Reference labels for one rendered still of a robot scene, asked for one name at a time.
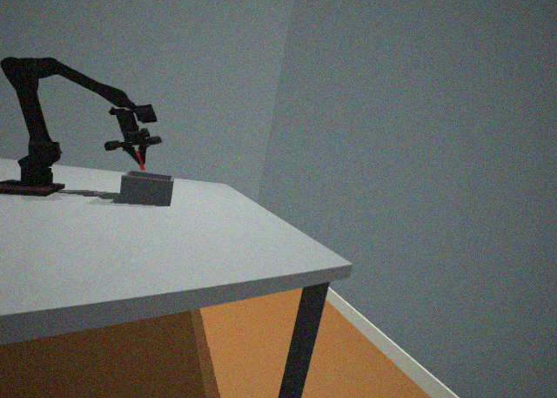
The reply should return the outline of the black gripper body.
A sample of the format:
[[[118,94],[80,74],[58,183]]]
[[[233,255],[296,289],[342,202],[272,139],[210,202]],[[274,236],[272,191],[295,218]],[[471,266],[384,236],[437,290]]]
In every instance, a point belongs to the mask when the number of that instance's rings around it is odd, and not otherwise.
[[[120,127],[121,127],[121,132],[122,132],[123,136],[124,136],[123,129],[127,129],[128,132],[135,132],[135,131],[139,130],[139,125],[135,124],[135,123],[123,124],[123,125],[120,125]],[[146,141],[138,141],[137,143],[129,143],[129,142],[125,143],[125,141],[124,142],[119,142],[119,140],[107,141],[106,143],[104,143],[104,149],[106,151],[113,151],[113,150],[116,150],[119,147],[122,147],[123,149],[125,149],[125,148],[130,148],[133,145],[138,145],[139,147],[143,146],[143,145],[158,145],[158,144],[162,143],[161,140],[162,139],[159,136],[157,136],[157,137],[149,137],[149,138],[146,139]]]

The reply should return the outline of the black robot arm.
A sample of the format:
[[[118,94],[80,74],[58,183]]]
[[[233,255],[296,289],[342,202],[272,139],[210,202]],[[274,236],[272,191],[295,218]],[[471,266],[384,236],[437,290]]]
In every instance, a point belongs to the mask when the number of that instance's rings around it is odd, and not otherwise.
[[[133,113],[136,113],[138,121],[142,121],[142,123],[157,122],[155,111],[151,105],[136,106],[123,91],[107,84],[100,84],[79,71],[58,62],[53,57],[7,57],[1,61],[0,66],[4,75],[16,89],[23,117],[30,134],[29,156],[17,161],[21,167],[21,182],[17,185],[38,187],[54,185],[52,183],[53,173],[49,167],[60,159],[60,153],[62,153],[59,142],[53,142],[47,132],[37,95],[39,78],[61,75],[90,91],[96,92],[115,106],[123,108],[115,109],[112,106],[109,110],[111,115],[117,116],[120,125],[136,124],[137,121]],[[126,111],[124,107],[130,111]],[[150,137],[147,128],[135,132],[128,132],[127,129],[123,129],[123,133],[125,143],[146,141],[146,138]]]

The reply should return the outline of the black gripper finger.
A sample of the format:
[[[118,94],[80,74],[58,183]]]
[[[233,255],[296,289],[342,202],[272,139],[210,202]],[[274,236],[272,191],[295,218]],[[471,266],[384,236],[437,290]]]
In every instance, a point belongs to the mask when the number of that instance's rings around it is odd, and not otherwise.
[[[139,159],[138,159],[138,156],[137,156],[137,154],[135,153],[135,151],[136,151],[136,150],[135,150],[135,147],[125,148],[125,149],[123,149],[122,151],[123,151],[123,152],[126,151],[127,153],[129,153],[129,154],[134,158],[134,160],[140,165],[140,161],[139,161]]]
[[[145,154],[146,154],[147,147],[149,147],[149,145],[143,145],[143,146],[138,147],[139,155],[140,155],[144,164],[145,164]]]

